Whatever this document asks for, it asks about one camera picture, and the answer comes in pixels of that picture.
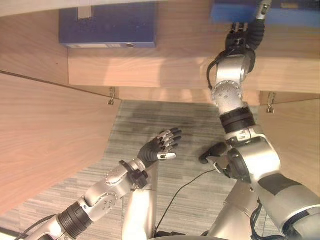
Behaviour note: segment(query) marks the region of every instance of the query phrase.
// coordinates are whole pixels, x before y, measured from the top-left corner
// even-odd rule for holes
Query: hinge
[[[273,104],[275,104],[276,100],[276,93],[274,91],[269,92],[268,96],[268,108],[266,109],[266,112],[268,114],[274,114],[275,109],[273,108]]]
[[[110,87],[109,88],[109,94],[110,94],[110,100],[108,101],[108,105],[113,105],[115,104],[115,97],[116,97],[116,88],[115,87]]]

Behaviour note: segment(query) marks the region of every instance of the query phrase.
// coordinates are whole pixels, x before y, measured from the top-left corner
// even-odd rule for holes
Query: wood grain surface
[[[54,9],[152,1],[161,0],[5,0],[0,1],[0,17]]]
[[[320,99],[274,105],[259,123],[281,160],[282,173],[320,196]]]
[[[0,32],[0,71],[69,86],[68,50],[59,44],[58,10],[0,17]],[[71,87],[110,95],[107,86]]]
[[[213,104],[208,89],[177,89],[150,87],[118,87],[117,97],[121,100],[159,101],[172,103]],[[244,91],[244,101],[249,105],[260,105],[260,92]]]
[[[69,49],[69,83],[206,89],[207,66],[224,50],[229,31],[229,25],[211,23],[211,5],[211,0],[159,3],[153,49]],[[319,49],[317,29],[267,26],[245,89],[320,93]]]
[[[268,105],[269,92],[262,91],[260,93],[261,105]],[[298,92],[276,92],[275,93],[275,104],[299,102],[305,100],[320,99],[320,94],[311,93],[298,93]]]
[[[99,161],[120,101],[0,74],[0,214]]]

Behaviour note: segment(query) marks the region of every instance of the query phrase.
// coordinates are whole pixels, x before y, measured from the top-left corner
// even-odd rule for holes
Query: blue box
[[[156,3],[92,6],[90,18],[78,8],[61,9],[59,42],[69,48],[155,48]]]
[[[214,23],[250,23],[255,19],[258,0],[215,0],[211,10]],[[273,0],[266,24],[320,28],[317,0]]]

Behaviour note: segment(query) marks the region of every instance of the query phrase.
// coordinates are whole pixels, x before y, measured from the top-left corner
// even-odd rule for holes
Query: robotic arm
[[[214,63],[217,73],[211,96],[219,109],[225,141],[232,147],[227,153],[227,168],[216,167],[228,177],[251,184],[267,214],[284,235],[316,239],[320,236],[319,197],[281,174],[278,154],[242,100],[241,83],[254,68],[254,50],[263,39],[270,4],[271,1],[262,1],[247,31],[244,24],[232,25],[226,50]]]
[[[144,145],[137,158],[107,172],[106,177],[93,185],[78,201],[64,212],[55,215],[27,240],[75,240],[94,222],[105,216],[116,202],[136,188],[147,184],[147,170],[158,160],[175,159],[170,152],[178,146],[182,131],[173,128],[160,133]]]

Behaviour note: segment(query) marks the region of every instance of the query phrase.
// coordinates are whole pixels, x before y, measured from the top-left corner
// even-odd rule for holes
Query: cable
[[[226,57],[228,57],[235,49],[232,50],[226,50],[221,52],[216,58],[215,60],[213,60],[213,62],[211,62],[206,70],[206,79],[208,81],[208,88],[212,91],[213,87],[210,81],[210,71],[211,69],[217,65],[219,62],[221,62],[221,60],[225,59]]]
[[[258,199],[258,207],[253,211],[251,217],[250,217],[250,226],[251,226],[251,239],[252,240],[285,240],[286,238],[281,235],[271,235],[271,236],[259,236],[256,232],[256,223],[259,218],[260,212],[262,209],[262,204],[260,199]]]
[[[32,229],[34,229],[36,226],[38,226],[39,224],[42,224],[45,221],[48,221],[50,219],[52,219],[55,216],[55,214],[50,215],[50,216],[46,216],[44,218],[42,218],[41,220],[37,221],[36,223],[34,223],[33,225],[31,225],[30,227],[28,227],[23,233],[20,233],[19,236],[17,236],[14,240],[20,240],[22,237],[25,237],[25,235]]]
[[[199,176],[197,176],[196,178],[194,178],[192,181],[190,181],[190,182],[188,182],[187,184],[185,184],[185,185],[183,185],[182,187],[180,187],[180,189],[179,189],[179,190],[175,193],[175,195],[173,196],[173,198],[172,198],[171,202],[169,203],[168,207],[166,208],[164,214],[162,215],[161,220],[160,220],[159,223],[158,223],[158,226],[155,228],[155,231],[156,231],[156,232],[157,232],[160,224],[162,223],[164,217],[166,216],[169,208],[171,207],[171,204],[174,202],[176,196],[178,195],[178,193],[179,193],[184,187],[188,186],[189,184],[192,184],[195,180],[197,180],[198,178],[200,178],[202,175],[205,175],[205,174],[207,174],[207,173],[213,172],[213,171],[215,171],[215,170],[216,170],[216,169],[213,169],[213,170],[210,170],[210,171],[205,171],[205,172],[201,173]]]

